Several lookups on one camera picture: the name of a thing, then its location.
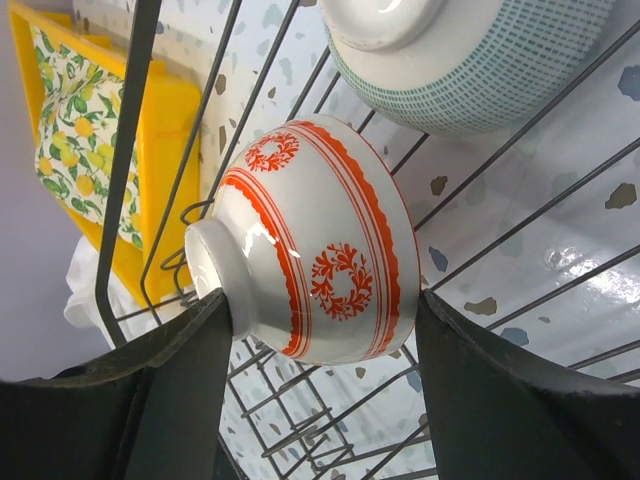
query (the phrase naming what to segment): dish rack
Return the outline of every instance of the dish rack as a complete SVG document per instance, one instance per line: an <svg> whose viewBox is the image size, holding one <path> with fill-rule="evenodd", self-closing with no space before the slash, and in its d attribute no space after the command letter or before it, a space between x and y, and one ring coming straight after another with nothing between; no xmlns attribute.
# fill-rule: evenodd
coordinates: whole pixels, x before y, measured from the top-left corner
<svg viewBox="0 0 640 480"><path fill-rule="evenodd" d="M184 168L187 163L187 159L189 158L190 152L194 146L196 139L198 138L198 130L200 126L200 122L202 120L202 116L204 113L204 109L211 97L212 91L216 84L216 79L218 77L218 73L220 70L220 66L222 63L222 59L224 57L227 45L229 43L229 39L231 37L232 31L235 26L235 22L238 16L238 12L242 7L242 0L233 0L231 6L229 8L228 17L226 20L225 28L222 32L221 41L216 52L216 55L213 59L213 64L211 66L211 71L208 77L208 81L206 83L206 87L204 88L202 95L202 102L199 107L198 115L196 121L194 122L191 135L189 137L189 141L187 142L182 163L178 169L178 174L174 180L173 188L171 194L169 196L168 203L164 210L164 215L162 217L162 221L160 222L159 230L153 240L153 244L151 247L150 255L147 260L147 264L144 268L142 277L140 279L141 289L143 295L147 301L146 308L141 309L138 312L134 312L132 314L126 315L124 317L116 318L111 310L109 300L107 297L107 284L109 275L111 273L111 264L114 256L115 249L115 241L117 237L117 227L118 227L118 218L119 212L122 206L124 188L126 183L126 176L128 172L128 162L130 158L131 149L133 148L134 136L128 134L128 132L135 132L137 127L138 115L140 111L140 101L142 98L142 93L144 91L145 78L148 73L148 65L149 60L151 58L151 51L154 41L154 34L158 19L158 14L160 10L161 1L160 0L146 0L145 2L138 2L136 6L136 16L134 19L134 27L132 30L131 36L131 50L129 53L129 61L128 61L128 71L127 71L127 83L125 90L125 99L129 99L129 102L123 102L122 105L122 116L119 125L119 138L118 138L118 146L120 148L116 149L116 153L114 156L114 165L112 171L110 192L109 192L109 200L107 213L105 215L105 223L104 223L104 233L102 240L102 248L100 250L100 261L98 267L98 277L96 283L96 298L98 302L98 306L104 320L105 326L116 346L121 346L125 341L125 337L119 327L119 323L124 320L128 320L135 315L151 312L156 319L158 325L161 324L160 318L157 313L157 309L160 307L172 303L172 302L180 302L183 306L195 309L198 305L198 300L195 297L193 292L186 292L181 288L180 283L176 280L175 282L175 297L168 299L161 303L153 304L150 301L149 295L146 293L145 289L145 280L147 278L149 272L149 265L153 262L156 254L157 247L162 238L162 236L166 233L166 225L167 221L171 215L179 214L181 220L185 224L189 224L188 219L192 219L194 216L199 218L204 218L209 208L213 204L213 198L216 192L216 189L221 181L222 173L225 168L233 158L234 147L236 146L238 139L245 127L249 115L252 111L252 108L256 104L256 100L258 95L265 84L266 77L272 68L274 60L276 59L278 49L282 44L285 36L287 35L287 30L296 15L298 7L301 4L301 0L292 0L289 4L287 11L285 12L284 19L282 21L281 26L279 27L277 34L273 38L273 42L271 43L271 47L266 55L266 59L264 62L264 66L262 70L258 73L255 86L253 87L249 98L246 101L246 108L243 112L242 117L237 122L237 128L234 132L233 137L231 138L229 145L230 148L227 149L220 168L220 172L218 173L216 180L214 182L213 187L209 193L209 196L206 200L198 202L184 210L183 212L173 212L172 207L175 200L175 194L180 186L180 182L182 179L182 175L184 173ZM561 91L559 91L551 101L549 101L546 105L544 105L532 118L530 118L526 123L519 128L512 136L506 141L500 148L498 148L494 154L492 154L487 160L477 168L471 175L469 175L460 185L458 185L453 191L448 194L437 206L435 206L428 214L426 214L422 219L420 219L415 225L415 231L419 231L421 228L424 228L438 213L440 213L447 206L451 205L454 200L456 200L465 190L470 186L470 184L479 178L486 170L491 168L511 147L513 147L520 139L522 139L528 132L530 132L541 120L543 120L553 109L560 104L571 92L573 92L578 86L580 86L587 78L589 78L594 72L596 72L609 58L611 58L618 50L620 50L630 39L632 39L637 33L640 31L640 19L633 24L631 28L629 28L623 35L621 35L613 44L611 44L606 50L604 50L600 55L597 56L591 63L588 64L577 76L575 76ZM288 115L287 120L293 119L297 116L303 102L307 98L309 92L313 88L322 68L329 58L329 50L325 49L324 53L320 56L317 61L316 66L314 67L311 75L302 91L300 92L295 104L291 108L291 112ZM340 78L340 74L336 73L332 78L328 88L324 91L319 103L315 107L315 112L319 112L324 106L325 102L328 100L332 90L334 89L336 83ZM366 128L376 115L375 111L370 111L369 114L365 117L361 124L356 125L355 128L358 133L363 133L366 137ZM419 140L411 146L407 154L401 159L401 161L393 168L392 175L397 174L405 164L412 158L412 156L416 153L416 151L421 147L421 145L428 141L429 135L423 134ZM519 222L518 224L512 226L508 231L502 234L499 238L497 238L494 242L487 245L484 249L479 251L477 254L471 256L467 261L465 261L462 265L448 273L442 280L438 283L431 285L429 288L431 291L437 291L439 288L444 286L446 283L451 281L453 278L458 276L460 273L465 271L470 266L474 265L476 262L484 258L490 252L503 245L509 239L513 238L516 234L527 228L533 222L535 222L538 218L540 218L545 213L549 212L554 207L558 206L562 201L574 195L580 189L585 187L587 184L592 182L594 179L599 177L601 174L621 162L625 157L627 157L630 153L636 151L640 147L640 138L634 140L633 142L626 145L624 148L619 150L617 153L612 155L609 158L603 159L602 163L589 172L587 175L579 178L577 181L564 188L560 193L555 195L550 201L548 201L541 208L538 208L529 216L527 216L524 220ZM498 321L489 325L489 330L495 330L498 327L504 326L514 319L520 317L521 315L529 312L533 308L536 308L550 300L559 297L560 295L565 294L566 292L578 287L579 285L593 279L597 275L612 269L613 267L619 265L620 263L636 256L640 253L640 245L637 245L631 249L628 249L624 252L619 253L614 258L602 263L601 265L590 269L589 271L579 275L575 279L558 286L557 288L545 293L544 295L540 295L538 298L527 302L522 305L516 311L502 317ZM174 278L178 278L182 269L186 266L186 261L184 258L184 251L176 251L172 255L163 259L162 261L162 269L166 271L170 271L173 273ZM276 352L271 351L264 344L258 343L254 344L250 340L245 340L244 346L251 355L250 360L235 365L232 371L228 375L227 379L227 388L232 393L232 395L238 401L238 404L242 410L242 416L246 419L247 423L251 427L251 430L257 437L260 442L264 454L263 457L268 458L271 466L275 472L275 475L278 478L285 479L289 478L296 469L300 468L303 464L309 464L312 471L316 473L314 478L320 478L324 475L328 476L331 472L336 468L343 465L347 465L350 463L359 462L364 459L381 456L384 455L382 460L375 465L368 473L365 478L373 478L373 476L379 472L385 465L387 465L392 459L394 459L402 450L411 445L415 445L422 442L427 442L430 439L430 433L428 430L428 423L421 424L416 430L409 435L404 441L399 443L389 444L384 448L376 449L372 451L358 451L357 445L349 442L348 434L343 432L340 428L340 422L343 421L346 417L352 415L356 412L360 407L369 402L376 395L379 395L386 387L397 382L401 378L404 378L411 372L415 372L418 368L418 363L416 358L411 353L411 351L407 347L403 347L401 349L401 357L404 359L404 367L399 369L398 373L392 378L388 379L381 385L379 385L372 392L362 397L355 403L353 403L349 408L344 410L343 412L336 414L327 406L327 402L322 396L318 393L317 388L314 385L314 373L322 370L323 367L319 366L305 366L305 365L297 365L297 375L284 384L280 385L278 388L274 386L273 379L267 373L266 366L269 365L269 362L273 361L274 357L277 355ZM618 355L622 355L628 352L631 352L637 348L640 348L640 339L630 339L628 343L625 345L621 345L617 348L610 349L596 355L592 355L588 358L580 362L576 362L569 366L569 368L578 370L585 368L587 366L596 364L603 360L611 359ZM247 369L256 366L258 371L260 372L262 379L265 384L269 387L271 391L271 395L256 405L247 408L238 394L236 387L236 380L238 375ZM629 383L640 379L640 368L633 369L631 371L618 374L614 377L611 377L610 380L622 383ZM317 413L312 415L311 417L304 419L303 421L295 421L290 413L284 406L282 402L282 395L292 391L293 389L299 388L305 385L308 389L310 389L318 402L320 408ZM258 411L263 408L267 404L275 403L281 408L282 414L287 419L291 427L291 433L283 438L280 442L274 445L267 445L265 440L263 439L261 433L256 428L256 425L253 421L253 416L258 413ZM309 433L313 431L313 439L315 441L309 442ZM321 454L316 453L319 447L322 445L323 441L326 440L326 436L324 435L327 432L331 432L335 438L339 439L340 445L336 448L332 448L330 451L324 451ZM301 448L301 451L304 454L298 459L298 461L287 471L281 471L278 468L278 465L273 460L273 456L280 451L281 449L292 445L298 444ZM419 472L411 472L407 474L402 474L399 476L393 477L396 480L410 480L417 478L429 478L437 475L437 470L435 468L431 468L428 470L422 470ZM345 478L343 476L332 477L332 478Z"/></svg>

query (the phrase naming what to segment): yellow lemon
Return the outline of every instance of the yellow lemon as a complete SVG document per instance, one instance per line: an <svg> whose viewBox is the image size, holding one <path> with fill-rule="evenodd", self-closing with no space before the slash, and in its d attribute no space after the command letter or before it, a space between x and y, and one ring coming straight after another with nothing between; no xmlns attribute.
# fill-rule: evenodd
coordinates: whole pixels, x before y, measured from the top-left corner
<svg viewBox="0 0 640 480"><path fill-rule="evenodd" d="M98 145L98 153L102 155L104 158L111 160L113 158L113 147L108 143L103 143L102 145Z"/></svg>
<svg viewBox="0 0 640 480"><path fill-rule="evenodd" d="M113 162L108 158L104 159L104 165L102 165L101 170L105 173L107 177L111 177L111 168L113 167Z"/></svg>
<svg viewBox="0 0 640 480"><path fill-rule="evenodd" d="M137 232L140 231L140 214L139 213L131 214L131 226L135 231Z"/></svg>
<svg viewBox="0 0 640 480"><path fill-rule="evenodd" d="M75 123L76 133L81 137L90 137L93 134L93 126L88 118L78 117Z"/></svg>
<svg viewBox="0 0 640 480"><path fill-rule="evenodd" d="M92 63L87 69L87 78L93 77L93 75L98 71L98 66L95 63Z"/></svg>
<svg viewBox="0 0 640 480"><path fill-rule="evenodd" d="M51 166L51 159L46 157L40 157L38 161L38 169L42 172L43 175L47 177L53 173L53 167Z"/></svg>
<svg viewBox="0 0 640 480"><path fill-rule="evenodd" d="M113 105L113 111L116 114L120 114L120 97L113 92L111 92L111 104Z"/></svg>
<svg viewBox="0 0 640 480"><path fill-rule="evenodd" d="M80 90L80 97L82 97L82 99L85 102L88 102L89 100L91 100L92 96L93 96L93 85L87 85L82 90Z"/></svg>
<svg viewBox="0 0 640 480"><path fill-rule="evenodd" d="M102 155L98 155L96 152L87 152L87 158L91 165L98 168L102 168L105 162L104 157Z"/></svg>
<svg viewBox="0 0 640 480"><path fill-rule="evenodd" d="M75 153L71 153L70 151L66 150L60 153L60 160L62 160L62 165L69 168L75 167L78 164L78 160L80 159Z"/></svg>
<svg viewBox="0 0 640 480"><path fill-rule="evenodd" d="M46 78L50 82L53 82L53 67L51 65L49 65L48 63L44 63L44 62L41 63L40 64L40 71L44 75L44 78Z"/></svg>
<svg viewBox="0 0 640 480"><path fill-rule="evenodd" d="M88 197L93 193L93 180L86 175L80 175L76 179L76 188L80 195Z"/></svg>
<svg viewBox="0 0 640 480"><path fill-rule="evenodd" d="M56 133L53 134L53 137L51 139L51 143L53 143L53 145L58 149L58 150L68 150L69 147L67 146L67 136L64 134L64 132L58 130Z"/></svg>
<svg viewBox="0 0 640 480"><path fill-rule="evenodd" d="M49 113L49 118L47 118L47 125L51 126L54 124L59 111L60 111L60 107L56 107L53 110L51 110L51 113Z"/></svg>
<svg viewBox="0 0 640 480"><path fill-rule="evenodd" d="M71 84L71 88L69 89L69 91L71 93L76 93L76 91L78 90L78 88L80 88L80 85L82 85L82 80L76 80L75 82L73 82Z"/></svg>

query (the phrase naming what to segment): orange stripe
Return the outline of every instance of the orange stripe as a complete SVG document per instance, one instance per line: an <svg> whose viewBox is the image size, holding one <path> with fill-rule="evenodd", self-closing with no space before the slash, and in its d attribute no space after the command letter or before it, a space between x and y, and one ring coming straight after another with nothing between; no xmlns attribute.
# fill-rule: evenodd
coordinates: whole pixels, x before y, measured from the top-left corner
<svg viewBox="0 0 640 480"><path fill-rule="evenodd" d="M269 195L269 192L267 192L267 190L264 188L264 186L253 176L251 175L251 173L247 172L244 169L241 168L237 168L237 167L233 167L231 169L229 169L229 172L231 172L234 175L240 176L244 178L245 183L249 184L250 186L253 187L254 190L258 191L261 195L262 195L262 199L263 201L267 204L267 206L270 208L271 210L271 217L275 218L275 220L279 223L280 226L280 231L283 233L283 236L286 240L286 248L287 250L291 250L297 253L297 247L296 244L293 240L293 236L291 235L291 232L289 231L289 228L287 227L286 222L284 221L284 217L282 216L282 214L280 213L280 210L278 209L278 207L276 206L276 203L273 201L273 199L271 198L271 196ZM294 278L294 281L296 282L296 286L298 287L298 289L302 289L303 294L302 294L302 300L303 303L305 304L305 312L306 315L303 317L302 321L303 321L303 330L300 332L293 332L292 336L297 336L299 338L296 339L292 339L293 341L290 342L292 344L297 344L298 348L296 348L295 351L292 351L291 353L287 353L287 355L294 357L294 358L298 358L302 355L304 355L305 353L307 353L307 351L309 350L309 346L311 344L311 340L310 340L310 336L311 336L311 302L309 300L309 289L307 286L307 282L305 279L305 275L304 275L304 267L302 265L302 261L300 260L299 257L295 257L293 256L294 260L293 260L293 264L296 267L296 270L298 271L298 277Z"/></svg>
<svg viewBox="0 0 640 480"><path fill-rule="evenodd" d="M286 246L283 244L281 232L278 229L276 223L272 220L269 213L266 211L265 205L258 197L256 192L248 185L243 178L236 175L237 172L231 170L227 172L222 179L221 186L229 185L235 187L240 191L244 197L249 200L253 209L258 213L260 221L269 232L269 235L276 240L276 255L280 268L285 277L285 284L287 292L289 294L289 307L291 308L291 340L289 345L282 351L283 354L289 355L289 352L296 351L301 343L301 331L303 327L302 308L300 305L300 296L297 289L293 266L291 264L291 255L287 251Z"/></svg>
<svg viewBox="0 0 640 480"><path fill-rule="evenodd" d="M380 334L380 329L381 329L381 325L382 325L382 299L380 296L380 292L388 292L388 288L386 288L385 285L385 289L383 290L381 288L380 285L380 269L378 267L378 257L375 253L375 249L373 248L373 240L371 237L371 233L369 232L369 227L367 226L367 222L366 222L366 217L365 214L362 212L360 205L358 203L358 198L360 198L359 195L357 195L356 193L354 193L351 189L351 187L349 186L349 182L343 177L342 172L340 171L340 168L334 163L334 158L332 155L328 155L327 152L325 151L325 149L323 148L323 146L325 146L325 142L323 141L323 139L319 139L319 142L316 141L314 138L313 133L307 133L306 131L302 130L298 130L295 128L290 128L289 130L297 133L298 135L300 135L301 137L303 137L307 142L309 142L313 147L315 147L316 151L322 155L322 157L325 159L325 161L327 162L327 164L329 165L329 168L331 168L331 170L333 170L334 174L336 175L336 178L338 179L338 181L340 182L340 184L342 185L342 187L344 188L344 191L346 192L347 196L349 197L349 200L351 201L351 204L356 212L356 215L358 217L358 220L360 221L360 226L362 227L362 230L364 232L365 235L365 239L367 241L367 246L369 248L369 254L371 257L371 262L373 264L373 270L374 270L374 278L375 278L375 282L376 282L376 296L377 296L377 305L376 305L376 327L375 327L375 331L374 331L374 335L373 335L373 339L371 342L371 346L369 347L369 350L366 352L367 354L369 353L370 350L372 350L376 345L377 345L377 338ZM378 248L381 251L381 256L382 256L382 247L380 246L380 242L378 240Z"/></svg>
<svg viewBox="0 0 640 480"><path fill-rule="evenodd" d="M385 260L389 265L389 274L391 276L391 285L389 287L391 301L388 305L388 322L385 326L382 343L372 353L372 356L382 353L393 340L395 328L398 324L398 317L400 316L399 305L401 293L400 284L398 281L398 259L393 253L393 236L391 234L391 229L389 228L389 225L387 223L387 217L380 209L375 189L369 182L366 181L364 172L360 168L360 165L358 165L358 162L355 159L349 156L349 153L344 148L342 143L334 139L327 130L309 121L300 121L297 122L296 125L299 125L302 128L313 132L318 138L324 140L324 142L331 147L336 158L342 161L343 165L351 173L355 185L359 187L362 198L366 200L365 203L368 205L370 213L372 214L372 220L374 220L373 223L378 228L382 236L382 246L386 247L382 249L383 257L385 257Z"/></svg>

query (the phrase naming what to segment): bowl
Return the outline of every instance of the bowl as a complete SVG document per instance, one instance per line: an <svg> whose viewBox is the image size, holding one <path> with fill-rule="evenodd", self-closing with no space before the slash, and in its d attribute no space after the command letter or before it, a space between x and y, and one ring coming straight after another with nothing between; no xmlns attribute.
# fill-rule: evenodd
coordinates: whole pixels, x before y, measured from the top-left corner
<svg viewBox="0 0 640 480"><path fill-rule="evenodd" d="M366 140L332 117L291 121L241 152L185 252L198 297L222 287L234 339L298 361L386 355L413 329L420 266L402 197Z"/></svg>
<svg viewBox="0 0 640 480"><path fill-rule="evenodd" d="M536 110L580 65L616 0L320 0L343 78L370 107L468 135Z"/></svg>

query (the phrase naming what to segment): white wall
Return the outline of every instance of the white wall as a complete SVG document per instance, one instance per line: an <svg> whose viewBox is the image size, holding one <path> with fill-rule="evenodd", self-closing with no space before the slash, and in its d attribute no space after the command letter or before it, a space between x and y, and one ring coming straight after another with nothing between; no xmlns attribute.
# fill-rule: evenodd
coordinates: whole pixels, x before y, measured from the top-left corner
<svg viewBox="0 0 640 480"><path fill-rule="evenodd" d="M71 0L35 3L71 10ZM98 330L76 329L62 315L80 233L35 175L7 0L0 0L0 65L0 378L49 377L108 348Z"/></svg>

